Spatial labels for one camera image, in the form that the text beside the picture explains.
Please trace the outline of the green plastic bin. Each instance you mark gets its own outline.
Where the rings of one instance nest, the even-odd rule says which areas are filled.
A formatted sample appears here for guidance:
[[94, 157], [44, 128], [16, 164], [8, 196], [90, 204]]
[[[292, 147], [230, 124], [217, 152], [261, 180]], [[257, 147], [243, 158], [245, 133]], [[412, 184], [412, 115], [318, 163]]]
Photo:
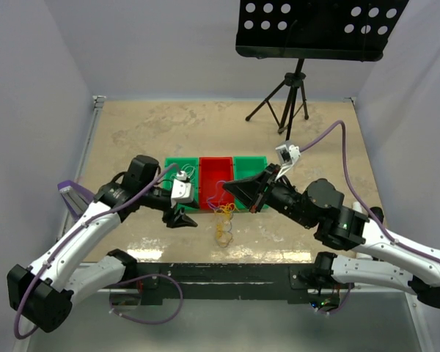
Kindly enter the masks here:
[[[181, 171], [187, 173], [190, 182], [194, 188], [194, 200], [199, 202], [199, 159], [194, 157], [168, 157], [165, 158], [164, 167], [167, 168], [171, 164], [177, 164]], [[172, 189], [172, 181], [177, 173], [176, 169], [172, 169], [166, 173], [161, 185], [167, 190]]]
[[268, 161], [265, 156], [234, 156], [234, 180], [254, 176], [262, 172], [267, 165]]

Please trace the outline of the red plastic bin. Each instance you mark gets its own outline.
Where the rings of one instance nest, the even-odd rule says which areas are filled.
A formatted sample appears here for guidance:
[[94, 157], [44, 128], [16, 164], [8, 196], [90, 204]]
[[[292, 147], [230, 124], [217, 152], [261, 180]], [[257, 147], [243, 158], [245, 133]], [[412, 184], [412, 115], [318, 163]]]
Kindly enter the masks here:
[[235, 198], [222, 189], [224, 182], [234, 180], [233, 158], [199, 158], [199, 206], [201, 210], [228, 205]]

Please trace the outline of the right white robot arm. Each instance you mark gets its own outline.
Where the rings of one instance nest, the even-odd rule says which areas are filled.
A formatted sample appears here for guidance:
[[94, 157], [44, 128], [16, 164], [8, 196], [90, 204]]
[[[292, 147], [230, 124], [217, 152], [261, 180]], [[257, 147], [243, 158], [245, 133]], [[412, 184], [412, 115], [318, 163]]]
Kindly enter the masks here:
[[307, 229], [329, 252], [320, 252], [310, 269], [300, 273], [308, 285], [328, 288], [356, 283], [390, 287], [440, 309], [440, 249], [388, 231], [370, 211], [363, 214], [343, 204], [344, 195], [328, 180], [311, 182], [298, 192], [276, 164], [222, 188], [251, 213], [264, 205]]

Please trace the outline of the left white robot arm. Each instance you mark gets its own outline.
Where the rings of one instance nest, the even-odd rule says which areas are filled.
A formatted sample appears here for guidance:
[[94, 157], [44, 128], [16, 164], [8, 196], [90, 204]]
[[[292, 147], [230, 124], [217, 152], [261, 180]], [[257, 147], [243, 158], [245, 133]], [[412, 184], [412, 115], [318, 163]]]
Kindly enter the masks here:
[[139, 275], [137, 261], [115, 249], [88, 268], [78, 267], [111, 231], [141, 207], [159, 210], [168, 228], [196, 227], [184, 205], [197, 206], [191, 178], [176, 163], [161, 169], [147, 155], [137, 155], [128, 169], [102, 185], [78, 221], [48, 251], [26, 267], [15, 265], [7, 274], [10, 306], [15, 310], [13, 332], [20, 332], [21, 318], [34, 329], [52, 332], [85, 298], [105, 287], [140, 285], [159, 273]]

